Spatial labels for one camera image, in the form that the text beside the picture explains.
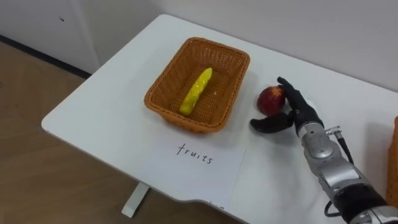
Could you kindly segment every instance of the apple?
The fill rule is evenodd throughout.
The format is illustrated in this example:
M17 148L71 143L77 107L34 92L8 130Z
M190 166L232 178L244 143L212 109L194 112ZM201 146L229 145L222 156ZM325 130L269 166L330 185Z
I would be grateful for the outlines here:
M257 99L257 107L260 112L272 116L282 111L285 105L285 94L277 86L270 86L263 90Z

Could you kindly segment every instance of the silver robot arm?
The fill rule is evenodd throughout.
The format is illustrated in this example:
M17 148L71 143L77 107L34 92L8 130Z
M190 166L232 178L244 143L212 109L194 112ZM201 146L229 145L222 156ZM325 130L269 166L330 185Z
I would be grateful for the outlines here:
M387 205L354 164L341 155L339 145L329 138L334 134L344 149L340 127L324 130L318 122L306 122L297 128L297 134L310 170L346 223L398 223L398 210Z

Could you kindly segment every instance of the wooden floor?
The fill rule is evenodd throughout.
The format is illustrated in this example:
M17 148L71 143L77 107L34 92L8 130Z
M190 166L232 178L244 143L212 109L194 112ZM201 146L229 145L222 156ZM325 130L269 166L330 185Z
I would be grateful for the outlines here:
M42 118L84 82L0 43L0 224L239 223L151 191L132 219L137 182L49 136Z

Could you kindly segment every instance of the rectangular basket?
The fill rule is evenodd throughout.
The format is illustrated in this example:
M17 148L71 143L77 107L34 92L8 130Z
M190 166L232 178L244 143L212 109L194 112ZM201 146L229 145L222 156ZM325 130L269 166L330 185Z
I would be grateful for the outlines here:
M398 117L395 120L392 143L388 150L386 200L389 205L398 207Z
M231 114L249 62L249 55L241 50L203 38L189 38L149 88L144 103L166 121L188 131L217 132ZM182 101L209 67L213 68L213 75L192 114L182 116Z

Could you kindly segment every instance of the toy banana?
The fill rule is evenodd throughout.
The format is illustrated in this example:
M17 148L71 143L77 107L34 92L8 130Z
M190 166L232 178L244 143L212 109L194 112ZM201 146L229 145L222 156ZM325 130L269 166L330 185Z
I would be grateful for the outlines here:
M188 94L185 96L185 99L182 101L180 106L180 113L184 116L188 116L192 113L195 104L197 103L199 96L206 88L207 83L209 82L211 75L213 73L212 68L207 68L204 72L200 74L198 79L192 85Z

